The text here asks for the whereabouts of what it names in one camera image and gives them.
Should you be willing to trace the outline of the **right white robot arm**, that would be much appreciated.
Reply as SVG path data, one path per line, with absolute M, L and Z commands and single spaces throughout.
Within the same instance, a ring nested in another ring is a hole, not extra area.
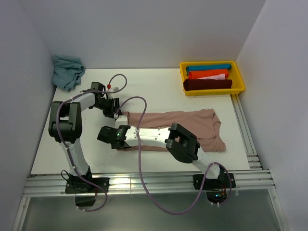
M 104 126 L 97 140 L 111 145 L 112 149 L 124 150 L 133 146 L 149 146 L 167 149 L 179 162 L 193 164 L 206 174 L 212 187 L 220 187 L 225 176 L 222 167 L 215 164 L 208 156 L 197 137 L 180 124 L 172 124 L 168 128 L 137 128 L 121 125 L 118 128 Z

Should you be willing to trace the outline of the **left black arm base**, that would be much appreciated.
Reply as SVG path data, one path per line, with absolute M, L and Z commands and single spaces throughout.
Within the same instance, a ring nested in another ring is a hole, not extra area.
M 79 177 L 74 178 L 75 181 L 66 181 L 65 194 L 75 195 L 75 204 L 79 207 L 92 207 L 96 202 L 98 193 L 108 192 L 109 178 L 92 178 L 90 181 L 102 189 L 82 181 Z

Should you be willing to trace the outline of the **pink printed t-shirt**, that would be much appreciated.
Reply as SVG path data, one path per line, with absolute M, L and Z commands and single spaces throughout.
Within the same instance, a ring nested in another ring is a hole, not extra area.
M 145 113 L 141 128 L 168 128 L 173 123 L 180 124 L 197 136 L 204 152 L 226 151 L 226 144 L 220 138 L 221 121 L 213 109 L 199 111 L 172 111 L 165 113 Z

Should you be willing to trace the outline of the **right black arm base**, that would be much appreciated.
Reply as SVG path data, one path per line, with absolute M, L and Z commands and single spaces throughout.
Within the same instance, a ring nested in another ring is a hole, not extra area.
M 236 188 L 234 175 L 223 170 L 217 179 L 205 179 L 202 190 L 211 203 L 221 204 L 227 199 L 230 188 Z

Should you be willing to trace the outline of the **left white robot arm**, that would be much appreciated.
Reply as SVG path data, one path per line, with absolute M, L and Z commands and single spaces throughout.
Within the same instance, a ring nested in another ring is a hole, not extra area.
M 77 193 L 91 191 L 94 186 L 89 164 L 85 160 L 80 137 L 82 134 L 82 112 L 97 108 L 103 115 L 114 118 L 121 115 L 118 88 L 112 88 L 99 82 L 92 82 L 90 89 L 67 101 L 54 101 L 51 104 L 48 132 L 62 147 L 69 164 L 66 184 L 69 190 Z

